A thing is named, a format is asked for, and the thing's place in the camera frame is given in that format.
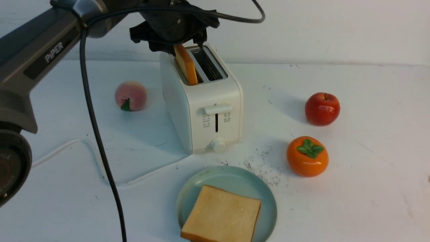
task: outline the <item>orange persimmon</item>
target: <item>orange persimmon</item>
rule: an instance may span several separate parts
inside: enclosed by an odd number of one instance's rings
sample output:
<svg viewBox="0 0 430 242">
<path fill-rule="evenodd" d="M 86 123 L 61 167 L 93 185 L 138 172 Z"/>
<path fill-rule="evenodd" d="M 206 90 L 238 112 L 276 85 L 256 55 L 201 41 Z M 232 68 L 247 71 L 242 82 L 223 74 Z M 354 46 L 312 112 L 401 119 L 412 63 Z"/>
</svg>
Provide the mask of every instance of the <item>orange persimmon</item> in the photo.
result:
<svg viewBox="0 0 430 242">
<path fill-rule="evenodd" d="M 315 177 L 329 165 L 329 154 L 318 140 L 302 136 L 294 139 L 287 148 L 287 161 L 291 169 L 302 177 Z"/>
</svg>

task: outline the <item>black cable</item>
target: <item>black cable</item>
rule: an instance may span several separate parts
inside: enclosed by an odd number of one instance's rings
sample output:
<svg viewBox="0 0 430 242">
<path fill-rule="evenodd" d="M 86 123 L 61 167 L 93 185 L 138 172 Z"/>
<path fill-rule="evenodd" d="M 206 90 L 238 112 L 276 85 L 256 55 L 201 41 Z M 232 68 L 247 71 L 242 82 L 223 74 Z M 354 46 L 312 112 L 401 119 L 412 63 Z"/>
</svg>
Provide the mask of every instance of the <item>black cable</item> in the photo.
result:
<svg viewBox="0 0 430 242">
<path fill-rule="evenodd" d="M 258 4 L 257 0 L 252 0 L 252 2 L 255 4 L 255 6 L 257 7 L 257 9 L 261 13 L 260 19 L 247 19 L 247 18 L 227 15 L 227 14 L 223 14 L 223 13 L 219 13 L 219 12 L 202 10 L 199 8 L 186 8 L 186 7 L 175 7 L 175 6 L 168 6 L 168 7 L 150 7 L 150 6 L 147 6 L 147 7 L 135 7 L 135 8 L 131 8 L 131 9 L 125 9 L 125 10 L 121 10 L 121 11 L 117 11 L 117 12 L 111 12 L 111 13 L 107 13 L 107 14 L 103 14 L 101 16 L 95 17 L 88 22 L 86 28 L 84 28 L 84 30 L 82 31 L 80 46 L 79 46 L 79 60 L 80 60 L 80 67 L 81 67 L 81 74 L 82 74 L 83 89 L 84 89 L 84 93 L 85 93 L 85 100 L 86 100 L 86 104 L 88 107 L 88 113 L 89 113 L 89 118 L 91 120 L 92 129 L 93 129 L 94 135 L 95 135 L 95 140 L 97 141 L 97 146 L 98 146 L 98 149 L 99 149 L 99 152 L 101 155 L 101 161 L 103 163 L 104 169 L 106 170 L 106 176 L 107 176 L 107 179 L 108 179 L 109 184 L 111 186 L 112 193 L 114 194 L 115 202 L 117 204 L 118 216 L 120 217 L 121 236 L 122 236 L 123 242 L 127 241 L 126 225 L 125 225 L 125 221 L 124 221 L 124 212 L 123 212 L 123 208 L 121 205 L 120 196 L 118 194 L 117 186 L 115 185 L 115 181 L 114 181 L 114 178 L 112 176 L 111 168 L 109 167 L 108 159 L 106 157 L 106 152 L 104 151 L 104 146 L 103 146 L 103 142 L 102 142 L 101 137 L 100 137 L 100 131 L 98 130 L 98 125 L 97 125 L 97 121 L 95 118 L 94 108 L 92 106 L 91 94 L 90 94 L 90 90 L 89 90 L 88 73 L 86 71 L 86 59 L 85 59 L 85 44 L 86 44 L 86 37 L 88 35 L 88 29 L 93 24 L 95 24 L 101 20 L 112 18 L 112 17 L 118 16 L 118 15 L 124 15 L 124 14 L 129 14 L 129 13 L 134 13 L 134 12 L 154 12 L 154 11 L 185 12 L 185 13 L 189 13 L 189 14 L 203 15 L 203 16 L 207 16 L 207 17 L 215 17 L 215 18 L 226 19 L 226 20 L 231 20 L 231 21 L 235 21 L 235 22 L 254 23 L 254 24 L 261 23 L 266 19 L 266 14 L 264 13 L 261 6 Z"/>
</svg>

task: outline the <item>bread slice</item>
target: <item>bread slice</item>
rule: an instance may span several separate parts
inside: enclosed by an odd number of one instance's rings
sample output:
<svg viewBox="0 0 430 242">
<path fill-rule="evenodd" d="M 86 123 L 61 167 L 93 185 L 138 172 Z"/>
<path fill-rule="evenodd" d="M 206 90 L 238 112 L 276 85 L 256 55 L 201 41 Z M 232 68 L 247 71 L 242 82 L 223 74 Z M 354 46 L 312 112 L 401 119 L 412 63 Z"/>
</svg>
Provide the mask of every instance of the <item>bread slice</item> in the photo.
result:
<svg viewBox="0 0 430 242">
<path fill-rule="evenodd" d="M 176 44 L 175 46 L 175 61 L 181 68 L 182 73 L 188 80 L 188 84 L 197 85 L 197 74 L 196 67 L 194 66 L 194 61 L 188 54 L 185 47 L 181 44 Z"/>
<path fill-rule="evenodd" d="M 192 242 L 251 242 L 261 201 L 204 185 L 181 231 Z"/>
</svg>

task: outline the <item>white table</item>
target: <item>white table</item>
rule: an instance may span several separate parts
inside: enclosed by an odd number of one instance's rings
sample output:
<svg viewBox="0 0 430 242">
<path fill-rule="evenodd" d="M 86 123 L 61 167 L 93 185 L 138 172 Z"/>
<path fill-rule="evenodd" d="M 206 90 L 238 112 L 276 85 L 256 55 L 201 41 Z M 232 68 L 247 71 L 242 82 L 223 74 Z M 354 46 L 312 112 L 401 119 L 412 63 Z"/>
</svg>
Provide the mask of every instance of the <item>white table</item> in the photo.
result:
<svg viewBox="0 0 430 242">
<path fill-rule="evenodd" d="M 195 155 L 120 187 L 129 241 L 184 241 L 175 211 L 181 186 L 203 167 L 226 163 L 249 169 L 272 189 L 278 220 L 270 242 L 430 240 L 429 68 L 229 66 L 245 93 L 243 140 L 225 153 Z M 88 62 L 88 69 L 117 182 L 187 157 L 164 106 L 158 63 Z M 148 88 L 144 111 L 116 107 L 115 88 L 127 80 Z M 341 102 L 330 126 L 304 119 L 304 102 L 316 92 Z M 31 96 L 39 132 L 25 136 L 35 161 L 73 139 L 95 144 L 79 62 L 61 62 Z M 315 178 L 294 175 L 286 163 L 288 142 L 303 135 L 320 140 L 330 155 L 329 167 Z M 0 209 L 1 241 L 120 241 L 111 189 L 89 147 L 73 143 L 32 169 Z"/>
</svg>

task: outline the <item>toaster knob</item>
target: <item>toaster knob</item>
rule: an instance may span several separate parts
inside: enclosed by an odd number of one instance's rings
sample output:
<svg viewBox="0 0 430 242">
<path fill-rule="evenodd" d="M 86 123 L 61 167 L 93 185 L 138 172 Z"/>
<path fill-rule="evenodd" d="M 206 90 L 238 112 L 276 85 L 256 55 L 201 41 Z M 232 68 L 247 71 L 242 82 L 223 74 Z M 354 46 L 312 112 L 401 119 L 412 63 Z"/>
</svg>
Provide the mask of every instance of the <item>toaster knob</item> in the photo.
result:
<svg viewBox="0 0 430 242">
<path fill-rule="evenodd" d="M 223 152 L 225 149 L 224 141 L 219 138 L 212 140 L 212 142 L 210 143 L 210 146 L 215 152 Z"/>
</svg>

